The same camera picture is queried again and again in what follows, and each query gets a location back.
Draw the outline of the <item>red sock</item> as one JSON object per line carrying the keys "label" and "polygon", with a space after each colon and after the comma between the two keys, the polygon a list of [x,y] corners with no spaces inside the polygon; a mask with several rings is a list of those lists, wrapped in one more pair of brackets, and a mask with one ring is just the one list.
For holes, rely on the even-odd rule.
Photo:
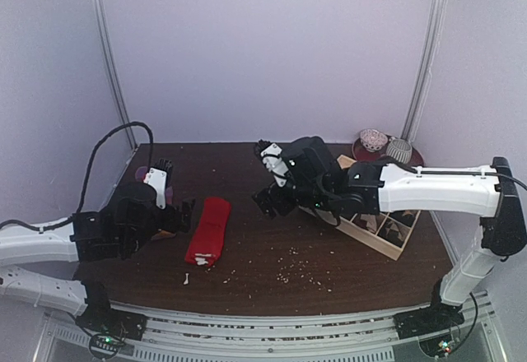
{"label": "red sock", "polygon": [[222,255],[231,204],[220,197],[207,197],[198,227],[184,261],[190,265],[211,267]]}

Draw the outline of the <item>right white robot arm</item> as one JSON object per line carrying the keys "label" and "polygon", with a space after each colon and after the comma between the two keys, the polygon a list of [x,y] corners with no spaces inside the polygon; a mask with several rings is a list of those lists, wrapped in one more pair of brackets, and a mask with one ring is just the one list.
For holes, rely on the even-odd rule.
{"label": "right white robot arm", "polygon": [[385,156],[343,168],[320,137],[302,137],[280,147],[260,140],[254,154],[273,182],[253,199],[266,216],[286,216],[297,207],[332,225],[359,214],[396,211],[463,212],[479,218],[481,233],[439,282],[436,301],[422,312],[433,331],[454,316],[497,262],[526,246],[521,181],[504,157],[473,168],[412,167]]}

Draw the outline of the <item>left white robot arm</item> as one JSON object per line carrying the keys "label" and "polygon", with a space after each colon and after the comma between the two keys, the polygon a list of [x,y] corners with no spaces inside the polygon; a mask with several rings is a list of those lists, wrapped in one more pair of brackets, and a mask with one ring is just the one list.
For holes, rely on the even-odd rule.
{"label": "left white robot arm", "polygon": [[24,269],[42,262],[98,262],[132,257],[158,234],[190,229],[195,202],[172,206],[160,188],[134,182],[120,186],[100,211],[84,211],[40,225],[1,224],[1,295],[87,319],[100,332],[118,326],[105,287]]}

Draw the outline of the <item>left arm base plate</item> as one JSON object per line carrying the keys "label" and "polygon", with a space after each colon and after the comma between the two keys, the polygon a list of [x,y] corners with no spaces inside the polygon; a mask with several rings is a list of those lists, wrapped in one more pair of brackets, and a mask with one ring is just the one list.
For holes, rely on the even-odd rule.
{"label": "left arm base plate", "polygon": [[147,328],[147,317],[140,313],[89,306],[83,314],[75,317],[75,323],[93,332],[140,341]]}

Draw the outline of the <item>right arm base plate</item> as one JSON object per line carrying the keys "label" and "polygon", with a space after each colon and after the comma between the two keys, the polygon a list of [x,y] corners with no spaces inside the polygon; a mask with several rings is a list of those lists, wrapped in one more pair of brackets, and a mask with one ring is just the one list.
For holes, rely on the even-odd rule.
{"label": "right arm base plate", "polygon": [[443,304],[397,313],[393,319],[400,340],[442,331],[464,323],[460,307]]}

